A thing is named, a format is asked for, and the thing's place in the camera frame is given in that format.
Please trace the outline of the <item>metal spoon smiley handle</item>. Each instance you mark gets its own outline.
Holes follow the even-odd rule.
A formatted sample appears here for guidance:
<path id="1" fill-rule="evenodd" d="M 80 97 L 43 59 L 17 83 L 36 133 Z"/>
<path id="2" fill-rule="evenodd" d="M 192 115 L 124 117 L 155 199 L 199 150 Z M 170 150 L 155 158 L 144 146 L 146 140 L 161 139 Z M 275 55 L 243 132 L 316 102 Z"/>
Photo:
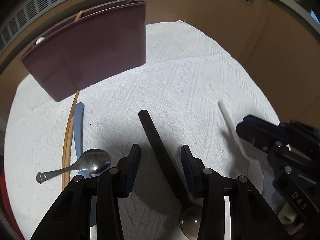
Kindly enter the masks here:
<path id="1" fill-rule="evenodd" d="M 110 155 L 100 149 L 90 149 L 85 151 L 80 158 L 72 165 L 49 172 L 39 172 L 36 181 L 40 184 L 58 175 L 69 171 L 82 171 L 86 174 L 99 174 L 104 172 L 111 163 Z"/>

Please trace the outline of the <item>white plastic spoon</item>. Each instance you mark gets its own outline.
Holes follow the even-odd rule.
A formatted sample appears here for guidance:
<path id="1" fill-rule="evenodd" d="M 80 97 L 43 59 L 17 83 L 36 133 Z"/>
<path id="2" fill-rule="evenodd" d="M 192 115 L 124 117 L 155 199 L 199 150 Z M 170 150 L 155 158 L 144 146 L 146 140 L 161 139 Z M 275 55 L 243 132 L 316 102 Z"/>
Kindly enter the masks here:
<path id="1" fill-rule="evenodd" d="M 227 111 L 227 108 L 225 107 L 225 104 L 222 100 L 218 102 L 218 106 L 220 109 L 220 112 L 225 120 L 225 123 L 227 127 L 229 128 L 231 135 L 238 146 L 242 156 L 249 162 L 248 166 L 248 179 L 252 182 L 252 184 L 256 187 L 256 189 L 262 193 L 263 187 L 264 187 L 264 175 L 260 166 L 260 163 L 257 159 L 250 158 L 245 149 L 244 146 L 236 132 L 236 126 L 233 123 L 233 120 L 230 117 L 230 114 Z"/>

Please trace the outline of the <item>dark translucent plastic spoon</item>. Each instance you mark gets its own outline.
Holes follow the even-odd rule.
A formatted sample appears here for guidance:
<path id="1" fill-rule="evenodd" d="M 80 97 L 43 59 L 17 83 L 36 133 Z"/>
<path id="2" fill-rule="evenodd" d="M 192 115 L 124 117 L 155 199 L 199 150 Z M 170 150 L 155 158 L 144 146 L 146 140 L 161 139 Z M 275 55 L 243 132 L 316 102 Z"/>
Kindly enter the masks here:
<path id="1" fill-rule="evenodd" d="M 159 136 L 148 111 L 141 110 L 139 111 L 138 116 L 167 182 L 169 183 L 174 196 L 182 206 L 180 212 L 180 228 L 187 239 L 197 239 L 202 206 L 195 204 L 190 200 L 188 192 L 170 155 L 163 145 L 161 137 Z"/>

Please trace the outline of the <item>wooden chopstick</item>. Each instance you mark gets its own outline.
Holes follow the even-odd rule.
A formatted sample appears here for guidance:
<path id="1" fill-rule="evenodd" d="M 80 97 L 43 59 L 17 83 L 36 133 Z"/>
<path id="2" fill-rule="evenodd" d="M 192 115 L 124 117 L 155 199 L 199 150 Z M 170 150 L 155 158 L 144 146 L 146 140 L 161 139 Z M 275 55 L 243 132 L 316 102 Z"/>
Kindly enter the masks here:
<path id="1" fill-rule="evenodd" d="M 73 137 L 73 114 L 74 109 L 78 100 L 79 91 L 76 91 L 75 97 L 73 99 L 71 110 L 69 111 L 68 121 L 66 125 L 65 137 L 63 142 L 63 151 L 62 151 L 62 162 L 61 167 L 66 168 L 71 163 L 71 146 L 72 146 L 72 137 Z"/>
<path id="2" fill-rule="evenodd" d="M 72 148 L 72 138 L 73 138 L 73 124 L 74 124 L 74 118 L 71 118 L 71 123 L 68 131 L 68 137 L 67 137 L 67 147 L 66 147 L 66 158 L 65 158 L 65 166 L 68 167 L 71 164 L 71 148 Z M 66 172 L 64 174 L 64 187 L 67 186 L 67 184 L 70 181 L 70 172 Z"/>

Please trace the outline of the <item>wooden spoon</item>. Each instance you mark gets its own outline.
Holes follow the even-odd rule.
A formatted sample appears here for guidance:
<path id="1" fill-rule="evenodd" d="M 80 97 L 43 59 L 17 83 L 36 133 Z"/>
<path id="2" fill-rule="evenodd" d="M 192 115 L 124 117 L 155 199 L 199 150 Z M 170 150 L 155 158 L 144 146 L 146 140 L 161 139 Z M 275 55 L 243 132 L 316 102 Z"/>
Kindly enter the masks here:
<path id="1" fill-rule="evenodd" d="M 80 12 L 77 13 L 77 15 L 76 15 L 76 17 L 74 19 L 74 22 L 76 22 L 77 20 L 79 20 L 81 18 L 82 13 L 83 13 L 83 11 L 80 11 Z"/>

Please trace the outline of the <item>white ball-end stirrer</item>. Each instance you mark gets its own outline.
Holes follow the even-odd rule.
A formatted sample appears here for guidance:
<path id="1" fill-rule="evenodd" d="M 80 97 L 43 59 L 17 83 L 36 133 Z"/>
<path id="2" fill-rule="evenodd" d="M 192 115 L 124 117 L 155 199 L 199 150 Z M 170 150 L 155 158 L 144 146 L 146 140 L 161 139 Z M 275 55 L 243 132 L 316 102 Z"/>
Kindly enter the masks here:
<path id="1" fill-rule="evenodd" d="M 39 37 L 36 42 L 35 42 L 35 45 L 38 45 L 40 42 L 44 41 L 44 37 Z"/>

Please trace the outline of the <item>white textured table cloth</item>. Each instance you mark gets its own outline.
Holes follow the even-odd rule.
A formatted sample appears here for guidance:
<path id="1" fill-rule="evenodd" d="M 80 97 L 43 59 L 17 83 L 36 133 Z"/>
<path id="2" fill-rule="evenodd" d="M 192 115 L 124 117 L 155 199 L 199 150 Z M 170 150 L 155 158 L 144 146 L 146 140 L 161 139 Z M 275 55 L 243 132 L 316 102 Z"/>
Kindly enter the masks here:
<path id="1" fill-rule="evenodd" d="M 126 239 L 184 239 L 180 204 L 172 194 L 140 123 L 145 109 L 181 169 L 187 144 L 207 167 L 226 177 L 246 174 L 242 157 L 220 112 L 234 123 L 252 114 L 279 119 L 242 65 L 216 41 L 178 21 L 146 26 L 144 65 L 92 85 L 79 94 L 84 110 L 84 149 L 108 152 L 112 164 L 133 144 L 142 150 L 133 192 L 119 200 Z M 63 139 L 73 98 L 55 102 L 28 75 L 13 100 L 4 143 L 4 171 L 16 222 L 30 239 L 61 192 L 60 177 L 37 183 L 38 172 L 61 167 Z"/>

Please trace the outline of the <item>red floor mat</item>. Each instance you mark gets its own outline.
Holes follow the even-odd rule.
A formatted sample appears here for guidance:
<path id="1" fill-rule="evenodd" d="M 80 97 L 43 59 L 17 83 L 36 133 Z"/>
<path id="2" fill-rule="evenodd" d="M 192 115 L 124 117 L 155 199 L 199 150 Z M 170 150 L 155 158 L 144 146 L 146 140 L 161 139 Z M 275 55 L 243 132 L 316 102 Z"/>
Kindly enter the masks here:
<path id="1" fill-rule="evenodd" d="M 7 214 L 7 217 L 9 219 L 9 223 L 11 224 L 13 230 L 15 231 L 16 235 L 19 237 L 19 239 L 24 239 L 19 226 L 17 225 L 15 216 L 13 214 L 13 211 L 11 209 L 11 205 L 10 205 L 10 200 L 8 197 L 8 192 L 7 192 L 7 186 L 5 183 L 5 175 L 2 174 L 1 175 L 1 196 L 3 199 L 3 203 L 4 203 L 4 207 L 5 207 L 5 211 Z"/>

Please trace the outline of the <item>purple utensil holder box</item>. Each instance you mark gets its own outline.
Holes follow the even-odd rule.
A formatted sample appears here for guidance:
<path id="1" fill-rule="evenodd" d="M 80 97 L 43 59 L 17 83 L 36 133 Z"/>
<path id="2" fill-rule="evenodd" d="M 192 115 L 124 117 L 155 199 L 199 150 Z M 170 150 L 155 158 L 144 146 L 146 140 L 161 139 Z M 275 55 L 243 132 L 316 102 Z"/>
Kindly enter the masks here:
<path id="1" fill-rule="evenodd" d="M 56 102 L 146 63 L 146 1 L 85 10 L 41 34 L 21 61 Z"/>

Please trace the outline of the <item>grey stone countertop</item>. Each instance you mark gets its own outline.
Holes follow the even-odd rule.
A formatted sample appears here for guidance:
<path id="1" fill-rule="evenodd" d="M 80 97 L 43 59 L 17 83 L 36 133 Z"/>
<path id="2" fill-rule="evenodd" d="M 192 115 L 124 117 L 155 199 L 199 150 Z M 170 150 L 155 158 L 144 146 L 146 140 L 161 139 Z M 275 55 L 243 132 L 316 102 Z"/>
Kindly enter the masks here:
<path id="1" fill-rule="evenodd" d="M 319 23 L 311 16 L 309 12 L 307 12 L 303 7 L 301 7 L 298 3 L 294 2 L 293 0 L 277 0 L 280 3 L 283 3 L 291 10 L 296 12 L 300 17 L 302 17 L 306 22 L 319 33 Z"/>

